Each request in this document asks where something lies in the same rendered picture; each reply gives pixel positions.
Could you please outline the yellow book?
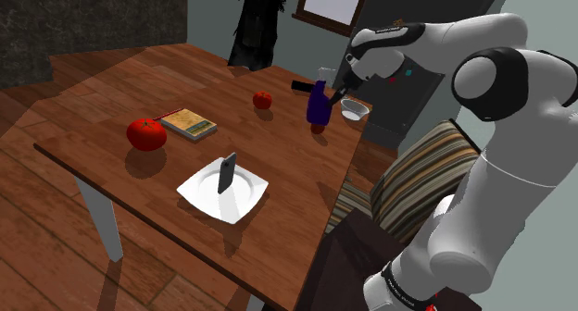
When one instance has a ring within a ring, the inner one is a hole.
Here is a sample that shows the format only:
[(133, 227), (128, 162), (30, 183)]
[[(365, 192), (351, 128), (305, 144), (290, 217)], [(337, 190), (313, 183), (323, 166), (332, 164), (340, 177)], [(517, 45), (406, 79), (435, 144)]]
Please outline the yellow book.
[(177, 131), (179, 134), (191, 139), (200, 140), (206, 135), (217, 130), (217, 124), (207, 118), (197, 115), (186, 108), (180, 108), (162, 116), (156, 117), (163, 126)]

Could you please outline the wooden framed window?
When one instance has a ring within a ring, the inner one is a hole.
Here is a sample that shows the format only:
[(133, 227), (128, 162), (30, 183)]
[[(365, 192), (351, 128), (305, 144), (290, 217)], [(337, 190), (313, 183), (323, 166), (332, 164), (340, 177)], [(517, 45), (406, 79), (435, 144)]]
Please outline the wooden framed window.
[(349, 37), (365, 0), (298, 0), (294, 19)]

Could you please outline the black house plant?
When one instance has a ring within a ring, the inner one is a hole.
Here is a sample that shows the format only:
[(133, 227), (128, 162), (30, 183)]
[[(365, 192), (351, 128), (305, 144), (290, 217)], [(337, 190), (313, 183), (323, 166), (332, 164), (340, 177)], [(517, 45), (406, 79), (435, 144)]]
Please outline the black house plant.
[(229, 66), (241, 66), (251, 71), (272, 65), (277, 42), (278, 14), (284, 12), (287, 0), (244, 0), (234, 42), (228, 59)]

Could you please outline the small red tomato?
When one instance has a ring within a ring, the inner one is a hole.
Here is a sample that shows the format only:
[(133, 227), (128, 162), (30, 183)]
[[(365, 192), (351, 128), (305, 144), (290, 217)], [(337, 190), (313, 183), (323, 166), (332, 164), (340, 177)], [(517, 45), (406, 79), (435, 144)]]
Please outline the small red tomato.
[(269, 109), (272, 105), (272, 97), (268, 92), (259, 91), (253, 95), (252, 102), (257, 109)]

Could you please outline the white square plate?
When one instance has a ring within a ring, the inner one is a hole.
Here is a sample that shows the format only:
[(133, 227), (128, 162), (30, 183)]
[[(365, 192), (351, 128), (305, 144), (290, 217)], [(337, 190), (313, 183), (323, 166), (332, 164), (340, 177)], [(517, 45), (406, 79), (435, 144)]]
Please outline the white square plate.
[(176, 191), (190, 205), (208, 216), (235, 224), (257, 205), (269, 183), (249, 170), (235, 166), (232, 184), (223, 193), (218, 193), (223, 160), (223, 157), (219, 157), (207, 164)]

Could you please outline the wooden table grey legs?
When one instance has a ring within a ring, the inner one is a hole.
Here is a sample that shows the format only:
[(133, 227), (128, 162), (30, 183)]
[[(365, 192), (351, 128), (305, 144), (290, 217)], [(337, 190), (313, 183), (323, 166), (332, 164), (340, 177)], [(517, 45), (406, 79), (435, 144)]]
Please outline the wooden table grey legs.
[[(321, 135), (305, 120), (295, 74), (234, 68), (190, 44), (52, 56), (54, 79), (35, 86), (35, 107), (62, 128), (36, 144), (78, 182), (84, 201), (126, 210), (277, 311), (294, 311), (362, 128), (333, 115)], [(269, 109), (252, 98), (270, 93)], [(186, 107), (217, 123), (198, 141), (170, 132), (146, 153), (126, 137), (131, 121)], [(235, 152), (269, 185), (236, 224), (203, 214), (176, 189)]]

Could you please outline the white bowl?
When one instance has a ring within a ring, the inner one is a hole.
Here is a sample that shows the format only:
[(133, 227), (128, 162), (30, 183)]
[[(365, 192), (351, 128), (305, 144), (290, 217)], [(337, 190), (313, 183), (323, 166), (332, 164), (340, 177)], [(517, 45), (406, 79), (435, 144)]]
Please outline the white bowl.
[(341, 100), (341, 113), (344, 118), (359, 121), (368, 115), (371, 110), (362, 103), (352, 99)]

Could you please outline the blue spray bottle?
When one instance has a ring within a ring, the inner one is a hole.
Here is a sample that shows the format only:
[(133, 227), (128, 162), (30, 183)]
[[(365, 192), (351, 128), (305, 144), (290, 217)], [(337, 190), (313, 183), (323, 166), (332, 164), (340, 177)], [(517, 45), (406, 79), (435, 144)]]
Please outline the blue spray bottle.
[(312, 125), (327, 126), (330, 121), (332, 106), (330, 98), (324, 93), (327, 81), (333, 79), (335, 69), (320, 67), (318, 78), (313, 84), (307, 105), (307, 122)]

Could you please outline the dark robot stand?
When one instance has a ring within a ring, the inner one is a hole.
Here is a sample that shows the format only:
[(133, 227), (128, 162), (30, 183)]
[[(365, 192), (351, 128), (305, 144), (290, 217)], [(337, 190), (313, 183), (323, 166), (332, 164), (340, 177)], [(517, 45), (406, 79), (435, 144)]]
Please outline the dark robot stand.
[(368, 311), (363, 281), (400, 251), (393, 236), (353, 210), (322, 239), (294, 311)]

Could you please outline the dark grey phone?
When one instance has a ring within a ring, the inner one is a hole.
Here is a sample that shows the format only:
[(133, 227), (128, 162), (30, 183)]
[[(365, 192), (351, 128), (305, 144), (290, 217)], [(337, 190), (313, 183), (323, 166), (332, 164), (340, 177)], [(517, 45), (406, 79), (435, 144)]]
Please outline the dark grey phone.
[(221, 161), (218, 194), (224, 193), (232, 185), (236, 166), (236, 157), (237, 154), (233, 152)]

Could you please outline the large red tomato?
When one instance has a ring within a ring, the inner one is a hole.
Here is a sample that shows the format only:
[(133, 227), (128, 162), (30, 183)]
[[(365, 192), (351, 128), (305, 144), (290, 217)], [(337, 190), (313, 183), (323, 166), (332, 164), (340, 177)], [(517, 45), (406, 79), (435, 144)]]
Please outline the large red tomato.
[(167, 141), (167, 133), (158, 120), (139, 118), (132, 122), (126, 136), (131, 145), (140, 151), (154, 151)]

